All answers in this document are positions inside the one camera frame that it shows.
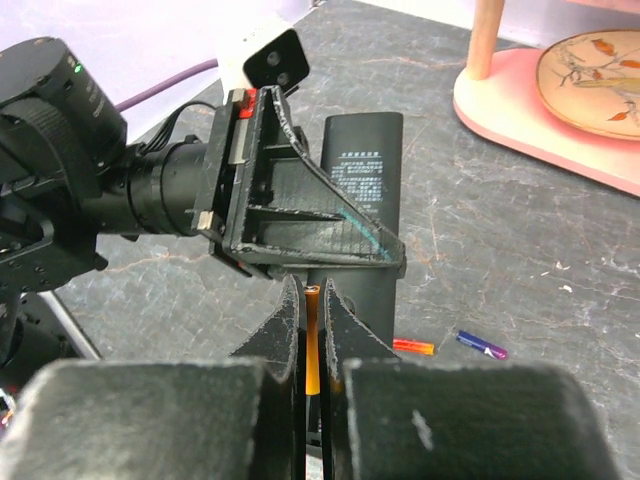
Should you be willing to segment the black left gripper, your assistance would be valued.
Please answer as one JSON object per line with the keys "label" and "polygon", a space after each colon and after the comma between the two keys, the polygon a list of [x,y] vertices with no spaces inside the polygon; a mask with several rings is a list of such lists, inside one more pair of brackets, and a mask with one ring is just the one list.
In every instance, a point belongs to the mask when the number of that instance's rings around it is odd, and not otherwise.
{"label": "black left gripper", "polygon": [[192,207],[209,255],[268,280],[270,268],[324,265],[320,236],[337,217],[313,203],[317,164],[280,88],[232,91],[215,113]]}

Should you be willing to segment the pink three-tier shelf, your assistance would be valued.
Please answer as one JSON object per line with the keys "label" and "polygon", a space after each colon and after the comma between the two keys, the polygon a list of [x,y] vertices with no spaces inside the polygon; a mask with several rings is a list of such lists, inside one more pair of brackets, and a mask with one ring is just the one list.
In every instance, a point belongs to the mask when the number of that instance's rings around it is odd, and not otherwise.
{"label": "pink three-tier shelf", "polygon": [[639,4],[562,1],[539,48],[497,48],[501,1],[475,4],[454,110],[481,137],[639,193]]}

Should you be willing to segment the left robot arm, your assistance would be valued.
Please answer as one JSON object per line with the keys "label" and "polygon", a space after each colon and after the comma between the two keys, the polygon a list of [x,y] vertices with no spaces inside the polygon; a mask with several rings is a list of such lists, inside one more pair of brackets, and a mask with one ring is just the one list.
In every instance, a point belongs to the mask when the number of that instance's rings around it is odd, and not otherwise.
{"label": "left robot arm", "polygon": [[383,340],[394,331],[403,118],[333,117],[335,157],[316,164],[288,95],[308,74],[298,42],[292,79],[260,79],[215,108],[207,141],[171,136],[173,112],[130,144],[121,113],[59,38],[1,54],[1,362],[26,349],[18,307],[107,267],[101,235],[205,238],[245,277],[332,277]]}

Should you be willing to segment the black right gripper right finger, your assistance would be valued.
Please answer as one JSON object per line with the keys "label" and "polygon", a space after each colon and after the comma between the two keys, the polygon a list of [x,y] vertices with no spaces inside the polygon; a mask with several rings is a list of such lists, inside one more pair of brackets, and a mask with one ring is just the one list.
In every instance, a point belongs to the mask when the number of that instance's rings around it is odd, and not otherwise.
{"label": "black right gripper right finger", "polygon": [[321,287],[328,479],[615,479],[579,383],[545,364],[435,367],[399,358]]}

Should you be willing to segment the blue purple battery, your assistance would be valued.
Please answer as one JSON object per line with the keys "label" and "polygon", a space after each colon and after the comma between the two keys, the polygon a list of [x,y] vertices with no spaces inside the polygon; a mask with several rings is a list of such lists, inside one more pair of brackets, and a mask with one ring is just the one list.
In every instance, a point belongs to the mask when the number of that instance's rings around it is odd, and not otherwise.
{"label": "blue purple battery", "polygon": [[508,352],[504,348],[496,346],[466,331],[459,330],[456,334],[456,340],[495,360],[506,360],[508,358]]}

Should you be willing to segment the beige bird-painted bowl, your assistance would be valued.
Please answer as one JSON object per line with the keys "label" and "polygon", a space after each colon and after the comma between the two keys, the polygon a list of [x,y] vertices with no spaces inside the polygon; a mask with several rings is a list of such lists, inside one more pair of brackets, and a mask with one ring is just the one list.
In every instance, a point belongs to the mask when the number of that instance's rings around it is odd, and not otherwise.
{"label": "beige bird-painted bowl", "polygon": [[547,48],[536,65],[545,108],[580,130],[639,139],[639,31],[578,34]]}

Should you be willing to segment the black remote control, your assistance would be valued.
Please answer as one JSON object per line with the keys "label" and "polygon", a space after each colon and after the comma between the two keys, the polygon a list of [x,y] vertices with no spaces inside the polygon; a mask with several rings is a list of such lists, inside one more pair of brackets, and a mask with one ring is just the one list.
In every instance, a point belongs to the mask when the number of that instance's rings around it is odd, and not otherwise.
{"label": "black remote control", "polygon": [[402,114],[374,112],[329,117],[314,205],[336,215],[319,243],[328,260],[307,275],[320,287],[319,360],[334,346],[339,358],[391,359],[396,285],[406,270],[399,239]]}

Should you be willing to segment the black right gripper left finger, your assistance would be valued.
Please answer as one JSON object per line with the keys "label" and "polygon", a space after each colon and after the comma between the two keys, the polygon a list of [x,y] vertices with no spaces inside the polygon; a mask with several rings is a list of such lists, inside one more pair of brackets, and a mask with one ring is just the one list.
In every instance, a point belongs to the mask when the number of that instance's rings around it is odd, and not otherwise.
{"label": "black right gripper left finger", "polygon": [[23,389],[5,479],[300,479],[304,290],[219,362],[59,360]]}

